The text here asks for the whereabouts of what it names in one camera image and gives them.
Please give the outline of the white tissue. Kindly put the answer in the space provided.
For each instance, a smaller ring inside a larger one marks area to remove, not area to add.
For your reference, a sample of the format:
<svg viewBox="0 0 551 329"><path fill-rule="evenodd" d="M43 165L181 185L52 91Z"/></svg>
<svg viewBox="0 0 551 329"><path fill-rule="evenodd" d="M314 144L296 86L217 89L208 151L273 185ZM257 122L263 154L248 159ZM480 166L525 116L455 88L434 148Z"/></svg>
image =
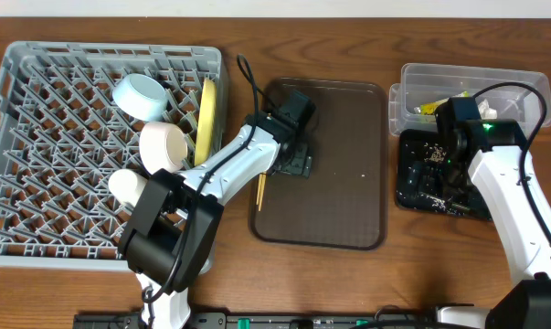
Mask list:
<svg viewBox="0 0 551 329"><path fill-rule="evenodd" d="M497 110L491 108L487 100L478 104L478 110L482 120L495 120L498 116Z"/></svg>

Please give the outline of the green orange snack wrapper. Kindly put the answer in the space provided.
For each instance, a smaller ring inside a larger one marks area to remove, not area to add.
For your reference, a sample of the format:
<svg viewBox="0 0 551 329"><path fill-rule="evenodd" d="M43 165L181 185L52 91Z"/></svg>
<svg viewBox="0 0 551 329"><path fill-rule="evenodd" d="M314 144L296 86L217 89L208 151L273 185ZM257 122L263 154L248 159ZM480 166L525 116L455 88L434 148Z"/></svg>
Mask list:
<svg viewBox="0 0 551 329"><path fill-rule="evenodd" d="M436 109L443 103L447 102L450 98L459 98L459 97L469 97L470 93L468 91L463 91L459 94L450 96L442 100L434 101L431 103L421 104L413 109L415 114L419 115L433 115Z"/></svg>

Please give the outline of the yellow plate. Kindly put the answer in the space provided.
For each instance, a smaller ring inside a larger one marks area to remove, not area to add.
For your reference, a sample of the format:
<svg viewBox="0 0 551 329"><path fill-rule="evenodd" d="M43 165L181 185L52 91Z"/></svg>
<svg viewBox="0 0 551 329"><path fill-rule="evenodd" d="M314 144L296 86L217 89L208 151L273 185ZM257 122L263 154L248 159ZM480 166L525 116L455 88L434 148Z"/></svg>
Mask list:
<svg viewBox="0 0 551 329"><path fill-rule="evenodd" d="M210 156L216 107L216 84L211 79L205 79L196 128L195 166L203 164Z"/></svg>

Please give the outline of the light blue bowl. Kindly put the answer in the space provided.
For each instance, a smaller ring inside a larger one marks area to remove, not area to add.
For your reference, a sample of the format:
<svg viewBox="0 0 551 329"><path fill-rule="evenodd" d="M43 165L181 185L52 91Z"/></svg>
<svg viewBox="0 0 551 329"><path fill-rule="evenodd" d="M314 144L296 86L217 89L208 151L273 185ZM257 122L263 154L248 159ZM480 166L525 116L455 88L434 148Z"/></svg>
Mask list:
<svg viewBox="0 0 551 329"><path fill-rule="evenodd" d="M161 121L168 102L159 82L137 73L123 78L112 90L112 98L122 111L144 122Z"/></svg>

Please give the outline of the white cup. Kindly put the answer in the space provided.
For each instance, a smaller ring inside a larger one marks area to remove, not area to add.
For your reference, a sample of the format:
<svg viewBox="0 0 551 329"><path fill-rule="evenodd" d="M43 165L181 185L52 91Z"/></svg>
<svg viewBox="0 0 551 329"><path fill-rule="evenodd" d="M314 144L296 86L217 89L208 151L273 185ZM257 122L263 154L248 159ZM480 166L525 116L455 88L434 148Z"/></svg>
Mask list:
<svg viewBox="0 0 551 329"><path fill-rule="evenodd" d="M110 176L108 188L120 203L135 207L146 184L143 176L130 169L120 169Z"/></svg>

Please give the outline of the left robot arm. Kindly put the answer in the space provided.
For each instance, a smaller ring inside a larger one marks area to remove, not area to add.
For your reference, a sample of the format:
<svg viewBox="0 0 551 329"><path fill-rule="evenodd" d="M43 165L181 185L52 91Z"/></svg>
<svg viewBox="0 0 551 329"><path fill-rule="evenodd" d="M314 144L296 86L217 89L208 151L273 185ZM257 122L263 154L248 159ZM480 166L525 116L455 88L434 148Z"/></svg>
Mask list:
<svg viewBox="0 0 551 329"><path fill-rule="evenodd" d="M203 270L225 204L261 174L308 176L303 132L316 106L295 90L277 109L248 115L238 136L203 164L152 174L120 238L118 251L142 286L142 328L181 328L187 290Z"/></svg>

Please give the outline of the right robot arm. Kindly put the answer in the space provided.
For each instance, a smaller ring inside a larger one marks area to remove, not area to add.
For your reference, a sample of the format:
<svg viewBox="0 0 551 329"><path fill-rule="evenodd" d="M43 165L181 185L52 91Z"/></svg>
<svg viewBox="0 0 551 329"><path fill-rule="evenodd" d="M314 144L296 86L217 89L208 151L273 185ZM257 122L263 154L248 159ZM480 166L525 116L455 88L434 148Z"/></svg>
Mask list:
<svg viewBox="0 0 551 329"><path fill-rule="evenodd" d="M444 306L437 320L470 328L551 328L551 208L514 120L484 120L472 97L435 111L455 187L474 187L503 243L513 289L491 310Z"/></svg>

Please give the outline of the grey dishwasher rack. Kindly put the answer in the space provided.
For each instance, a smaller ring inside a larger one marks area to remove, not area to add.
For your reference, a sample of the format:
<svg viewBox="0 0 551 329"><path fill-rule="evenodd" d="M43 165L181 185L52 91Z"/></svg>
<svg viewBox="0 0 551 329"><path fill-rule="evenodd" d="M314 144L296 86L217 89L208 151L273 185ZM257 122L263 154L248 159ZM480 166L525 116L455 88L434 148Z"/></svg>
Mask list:
<svg viewBox="0 0 551 329"><path fill-rule="evenodd" d="M168 97L165 122L196 138L206 80L228 102L221 52L204 46L17 41L0 67L0 267L125 271L117 245L132 213L110 176L142 171L143 123L112 92L139 73Z"/></svg>

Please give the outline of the clear plastic bin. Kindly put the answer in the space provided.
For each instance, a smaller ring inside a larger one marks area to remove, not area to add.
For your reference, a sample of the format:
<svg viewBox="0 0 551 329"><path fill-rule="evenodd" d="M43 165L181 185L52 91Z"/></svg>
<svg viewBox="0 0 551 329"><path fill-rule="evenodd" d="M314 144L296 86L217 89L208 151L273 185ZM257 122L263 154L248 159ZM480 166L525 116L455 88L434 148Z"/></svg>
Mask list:
<svg viewBox="0 0 551 329"><path fill-rule="evenodd" d="M465 67L441 64L408 63L401 70L401 81L391 86L388 104L388 129L398 136L407 129L436 132L434 115L419 115L413 109L421 104L449 98L468 91L470 96L494 84L514 81L538 90L547 105L545 127L551 126L551 90L541 72ZM541 104L537 96L520 87L500 87L480 96L497 110L497 120L515 120L525 135L539 121Z"/></svg>

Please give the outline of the brown serving tray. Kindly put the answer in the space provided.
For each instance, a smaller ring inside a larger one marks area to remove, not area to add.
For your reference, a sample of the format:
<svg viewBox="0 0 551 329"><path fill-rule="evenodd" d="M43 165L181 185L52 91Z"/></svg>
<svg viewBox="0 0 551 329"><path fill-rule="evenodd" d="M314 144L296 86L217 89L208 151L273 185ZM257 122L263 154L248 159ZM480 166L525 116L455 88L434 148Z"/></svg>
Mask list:
<svg viewBox="0 0 551 329"><path fill-rule="evenodd" d="M297 90L316 106L305 131L313 156L308 178L267 176L257 183L249 228L267 242L372 250L387 234L387 95L373 83L278 78L269 97Z"/></svg>

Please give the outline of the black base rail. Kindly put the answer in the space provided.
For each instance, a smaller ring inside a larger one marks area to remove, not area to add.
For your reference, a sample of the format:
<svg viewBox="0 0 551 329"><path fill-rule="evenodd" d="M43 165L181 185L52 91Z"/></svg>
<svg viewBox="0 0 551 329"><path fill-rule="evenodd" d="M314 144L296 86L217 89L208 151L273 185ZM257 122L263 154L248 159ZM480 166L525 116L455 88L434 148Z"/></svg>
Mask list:
<svg viewBox="0 0 551 329"><path fill-rule="evenodd" d="M429 318L402 314L396 311L372 316L300 316L300 315L252 315L224 313L194 313L185 323L185 329L348 329L360 324L380 321L420 320ZM73 329L126 329L145 328L138 313L126 314L77 314Z"/></svg>

